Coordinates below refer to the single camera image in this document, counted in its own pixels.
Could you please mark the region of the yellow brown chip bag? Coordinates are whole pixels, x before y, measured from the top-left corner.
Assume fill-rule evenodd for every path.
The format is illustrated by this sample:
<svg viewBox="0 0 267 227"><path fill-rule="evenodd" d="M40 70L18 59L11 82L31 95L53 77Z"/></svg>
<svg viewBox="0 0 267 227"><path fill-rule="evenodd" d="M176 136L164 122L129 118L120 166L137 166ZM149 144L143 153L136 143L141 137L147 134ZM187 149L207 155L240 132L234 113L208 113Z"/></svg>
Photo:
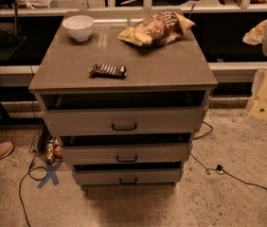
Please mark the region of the yellow brown chip bag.
<svg viewBox="0 0 267 227"><path fill-rule="evenodd" d="M162 11L128 27L117 38L138 46L164 46L181 38L194 25L184 15Z"/></svg>

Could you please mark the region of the white bowl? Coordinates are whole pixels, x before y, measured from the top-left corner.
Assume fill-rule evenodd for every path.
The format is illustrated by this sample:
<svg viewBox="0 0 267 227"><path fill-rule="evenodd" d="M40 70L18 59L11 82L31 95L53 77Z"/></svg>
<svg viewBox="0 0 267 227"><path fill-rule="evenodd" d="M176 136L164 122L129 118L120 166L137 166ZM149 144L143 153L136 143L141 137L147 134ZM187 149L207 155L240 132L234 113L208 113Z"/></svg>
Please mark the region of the white bowl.
<svg viewBox="0 0 267 227"><path fill-rule="evenodd" d="M75 15L64 19L62 27L72 39L82 42L92 35L94 23L94 19L90 16Z"/></svg>

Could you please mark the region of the grey drawer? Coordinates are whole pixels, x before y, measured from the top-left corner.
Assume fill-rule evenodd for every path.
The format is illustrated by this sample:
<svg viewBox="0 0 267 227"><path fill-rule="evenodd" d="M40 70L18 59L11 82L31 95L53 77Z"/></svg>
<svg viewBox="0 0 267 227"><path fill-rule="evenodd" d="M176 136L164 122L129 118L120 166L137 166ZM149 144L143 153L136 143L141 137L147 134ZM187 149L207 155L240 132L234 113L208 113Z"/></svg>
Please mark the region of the grey drawer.
<svg viewBox="0 0 267 227"><path fill-rule="evenodd" d="M55 137L195 132L204 116L202 108L43 111Z"/></svg>
<svg viewBox="0 0 267 227"><path fill-rule="evenodd" d="M104 170L77 171L73 177L77 184L117 185L146 183L177 183L181 180L183 170L179 168L140 169L140 170Z"/></svg>
<svg viewBox="0 0 267 227"><path fill-rule="evenodd" d="M183 163L191 149L183 143L62 147L62 157L69 165Z"/></svg>

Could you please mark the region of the grey bottom drawer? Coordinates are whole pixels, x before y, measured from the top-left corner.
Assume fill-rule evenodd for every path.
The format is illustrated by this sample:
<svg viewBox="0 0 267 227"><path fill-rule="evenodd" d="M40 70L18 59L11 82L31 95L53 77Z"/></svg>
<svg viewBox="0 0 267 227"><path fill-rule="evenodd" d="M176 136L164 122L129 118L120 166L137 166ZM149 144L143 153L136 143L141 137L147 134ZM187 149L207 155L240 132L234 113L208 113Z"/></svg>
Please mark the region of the grey bottom drawer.
<svg viewBox="0 0 267 227"><path fill-rule="evenodd" d="M117 185L146 183L177 183L181 180L183 170L179 168L140 169L140 170L104 170L77 171L73 177L77 184Z"/></svg>

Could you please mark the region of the blue tape cross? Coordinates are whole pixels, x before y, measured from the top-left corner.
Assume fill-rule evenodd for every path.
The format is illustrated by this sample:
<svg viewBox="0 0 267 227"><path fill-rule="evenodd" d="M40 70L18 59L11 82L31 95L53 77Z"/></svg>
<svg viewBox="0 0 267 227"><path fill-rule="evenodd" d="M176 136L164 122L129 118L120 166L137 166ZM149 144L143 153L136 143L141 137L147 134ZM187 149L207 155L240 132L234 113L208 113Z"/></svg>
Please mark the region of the blue tape cross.
<svg viewBox="0 0 267 227"><path fill-rule="evenodd" d="M57 185L59 183L59 179L58 179L56 171L60 168L61 165L62 165L62 162L57 162L55 164L47 163L46 164L47 174L45 178L39 182L37 187L43 188L48 181L51 181L54 185Z"/></svg>

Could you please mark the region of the grey top drawer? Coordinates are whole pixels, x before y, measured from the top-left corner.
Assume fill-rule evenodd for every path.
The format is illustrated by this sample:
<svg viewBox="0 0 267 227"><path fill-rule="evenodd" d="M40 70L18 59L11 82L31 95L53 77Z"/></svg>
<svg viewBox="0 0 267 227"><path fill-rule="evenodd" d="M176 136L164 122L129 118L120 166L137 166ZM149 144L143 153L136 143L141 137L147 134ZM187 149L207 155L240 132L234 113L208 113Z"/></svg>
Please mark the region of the grey top drawer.
<svg viewBox="0 0 267 227"><path fill-rule="evenodd" d="M202 108L43 111L55 137L195 132L204 116Z"/></svg>

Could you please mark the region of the dark striped candy bar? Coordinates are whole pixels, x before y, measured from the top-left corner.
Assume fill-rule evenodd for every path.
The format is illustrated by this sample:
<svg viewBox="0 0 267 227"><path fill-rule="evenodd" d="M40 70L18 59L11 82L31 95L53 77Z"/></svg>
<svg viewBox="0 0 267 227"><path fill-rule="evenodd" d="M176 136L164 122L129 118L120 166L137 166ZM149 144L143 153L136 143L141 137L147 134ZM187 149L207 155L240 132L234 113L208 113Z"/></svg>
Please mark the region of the dark striped candy bar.
<svg viewBox="0 0 267 227"><path fill-rule="evenodd" d="M127 76L127 68L125 66L95 64L89 75L93 78L124 79Z"/></svg>

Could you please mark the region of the grey drawer cabinet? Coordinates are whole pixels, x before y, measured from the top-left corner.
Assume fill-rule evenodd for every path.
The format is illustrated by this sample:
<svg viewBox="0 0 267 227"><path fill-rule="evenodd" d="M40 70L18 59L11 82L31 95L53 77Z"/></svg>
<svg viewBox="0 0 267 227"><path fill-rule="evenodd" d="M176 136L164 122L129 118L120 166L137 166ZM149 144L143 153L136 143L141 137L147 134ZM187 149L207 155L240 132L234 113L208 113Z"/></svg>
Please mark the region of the grey drawer cabinet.
<svg viewBox="0 0 267 227"><path fill-rule="evenodd" d="M143 19L132 11L95 16L95 30L77 43L59 29L30 83L29 90L43 111L150 108L207 110L217 81L192 32L158 47L140 47L117 38L119 32ZM125 66L124 79L91 77L95 64ZM61 147L191 144L196 132L110 134L55 137ZM77 171L179 168L184 163L69 165Z"/></svg>

